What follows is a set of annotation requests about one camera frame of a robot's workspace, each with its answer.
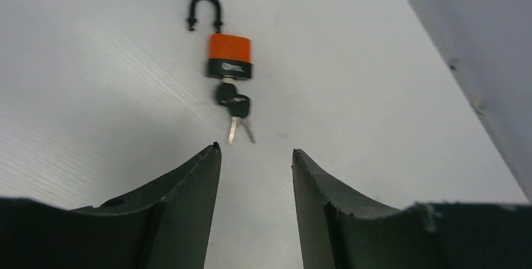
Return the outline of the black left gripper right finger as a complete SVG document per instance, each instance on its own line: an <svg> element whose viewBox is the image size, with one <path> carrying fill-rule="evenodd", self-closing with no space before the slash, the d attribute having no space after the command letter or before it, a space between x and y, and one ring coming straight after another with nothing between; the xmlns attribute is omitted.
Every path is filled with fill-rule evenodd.
<svg viewBox="0 0 532 269"><path fill-rule="evenodd" d="M292 155L305 268L530 268L531 206L417 203L365 196L303 150Z"/></svg>

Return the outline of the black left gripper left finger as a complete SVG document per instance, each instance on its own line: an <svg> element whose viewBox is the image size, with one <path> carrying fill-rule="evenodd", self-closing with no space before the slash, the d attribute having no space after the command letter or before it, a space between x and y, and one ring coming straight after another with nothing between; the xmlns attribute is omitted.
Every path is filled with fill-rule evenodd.
<svg viewBox="0 0 532 269"><path fill-rule="evenodd" d="M99 207L1 199L2 268L203 268L220 180L213 143Z"/></svg>

